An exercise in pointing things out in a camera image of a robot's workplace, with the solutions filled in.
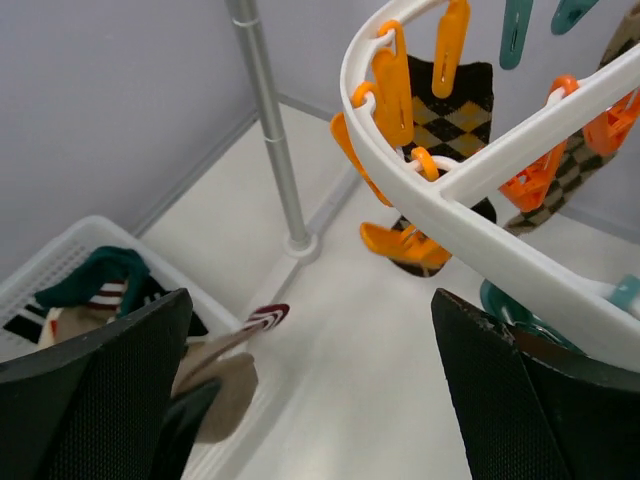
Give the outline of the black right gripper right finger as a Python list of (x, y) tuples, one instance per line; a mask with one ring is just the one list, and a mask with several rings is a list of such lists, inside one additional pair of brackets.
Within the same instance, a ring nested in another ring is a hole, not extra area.
[(439, 288), (439, 355), (475, 479), (636, 479), (639, 375)]

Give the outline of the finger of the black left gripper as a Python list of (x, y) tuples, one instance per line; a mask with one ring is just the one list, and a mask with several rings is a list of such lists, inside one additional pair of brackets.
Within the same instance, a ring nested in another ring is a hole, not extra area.
[(214, 378), (171, 400), (152, 463), (153, 480), (181, 479), (201, 423), (222, 388)]

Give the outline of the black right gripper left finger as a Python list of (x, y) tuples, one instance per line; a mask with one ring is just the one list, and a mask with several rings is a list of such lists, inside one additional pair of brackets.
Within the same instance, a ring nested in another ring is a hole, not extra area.
[(149, 478), (192, 308), (181, 288), (3, 362), (2, 478)]

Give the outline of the teal reindeer sock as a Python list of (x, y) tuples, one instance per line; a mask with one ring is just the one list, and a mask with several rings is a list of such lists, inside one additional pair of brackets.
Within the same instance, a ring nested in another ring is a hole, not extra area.
[(36, 292), (34, 298), (44, 308), (82, 306), (105, 283), (127, 281), (128, 288), (117, 314), (122, 317), (135, 310), (136, 298), (149, 276), (150, 269), (135, 250), (103, 246), (62, 281)]

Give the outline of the dark yellow argyle sock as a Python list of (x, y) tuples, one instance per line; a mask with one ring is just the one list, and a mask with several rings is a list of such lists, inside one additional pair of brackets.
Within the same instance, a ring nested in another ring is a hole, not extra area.
[(434, 64), (408, 58), (414, 136), (403, 147), (406, 160), (416, 147), (432, 156), (459, 163), (484, 148), (490, 140), (494, 106), (493, 67), (486, 62), (460, 65), (452, 93), (440, 99), (431, 88)]

